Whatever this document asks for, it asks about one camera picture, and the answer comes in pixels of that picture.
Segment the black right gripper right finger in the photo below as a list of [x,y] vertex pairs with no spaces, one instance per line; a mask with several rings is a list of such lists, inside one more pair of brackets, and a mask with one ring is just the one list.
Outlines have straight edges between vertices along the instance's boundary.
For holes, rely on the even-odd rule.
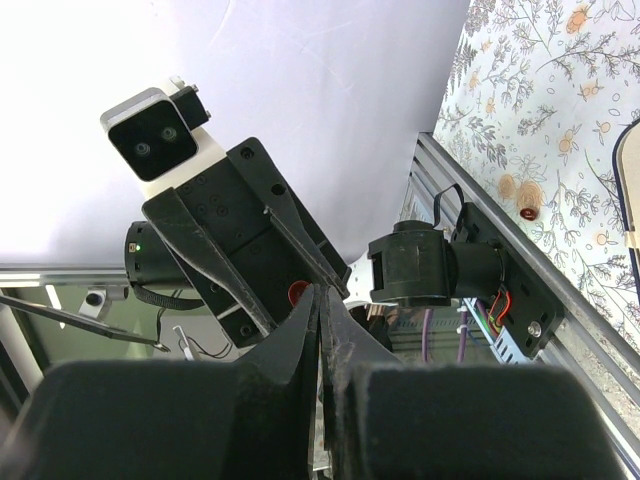
[[338,479],[620,479],[587,390],[542,364],[399,361],[333,288],[319,317]]

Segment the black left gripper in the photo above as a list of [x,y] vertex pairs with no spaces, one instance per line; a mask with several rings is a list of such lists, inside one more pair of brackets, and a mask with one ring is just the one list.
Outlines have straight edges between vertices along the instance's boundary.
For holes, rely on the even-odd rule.
[[295,281],[350,295],[351,268],[255,137],[178,193],[169,188],[146,200],[142,213],[178,259],[233,297],[263,336],[289,315]]

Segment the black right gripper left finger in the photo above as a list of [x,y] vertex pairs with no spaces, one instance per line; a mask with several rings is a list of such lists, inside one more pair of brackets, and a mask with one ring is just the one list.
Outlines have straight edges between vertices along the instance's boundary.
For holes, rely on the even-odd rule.
[[232,362],[84,361],[47,373],[1,451],[5,479],[306,479],[319,294]]

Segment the red stone pendant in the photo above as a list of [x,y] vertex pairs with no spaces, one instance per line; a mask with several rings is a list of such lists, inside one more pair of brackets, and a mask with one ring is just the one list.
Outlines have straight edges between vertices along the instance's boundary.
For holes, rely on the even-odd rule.
[[304,280],[295,281],[290,285],[288,289],[288,299],[292,306],[297,305],[309,285],[310,283]]

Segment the cream and navy jewelry box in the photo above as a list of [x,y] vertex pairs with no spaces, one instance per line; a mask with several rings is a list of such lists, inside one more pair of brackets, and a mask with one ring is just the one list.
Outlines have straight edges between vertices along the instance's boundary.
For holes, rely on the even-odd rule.
[[624,245],[630,255],[636,287],[639,287],[639,120],[623,130],[616,140],[611,159]]

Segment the red bead on table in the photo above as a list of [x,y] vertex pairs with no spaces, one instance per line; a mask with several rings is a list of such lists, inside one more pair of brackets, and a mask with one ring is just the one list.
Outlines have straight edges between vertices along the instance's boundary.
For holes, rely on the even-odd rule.
[[539,216],[539,211],[531,207],[526,207],[519,211],[519,215],[524,220],[535,221]]

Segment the floral table mat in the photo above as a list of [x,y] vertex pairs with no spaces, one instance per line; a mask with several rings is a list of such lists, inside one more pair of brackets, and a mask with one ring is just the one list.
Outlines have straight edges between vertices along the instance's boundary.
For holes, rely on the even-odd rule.
[[434,131],[632,346],[639,299],[611,157],[638,117],[637,2],[474,1]]

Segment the aluminium rail frame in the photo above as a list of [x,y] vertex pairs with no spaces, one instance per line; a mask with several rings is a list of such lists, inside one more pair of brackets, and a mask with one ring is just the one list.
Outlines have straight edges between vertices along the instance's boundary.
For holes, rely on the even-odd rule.
[[438,212],[446,238],[504,249],[512,298],[506,326],[488,340],[501,363],[570,370],[603,417],[616,453],[639,475],[639,355],[430,133],[417,138],[409,197]]

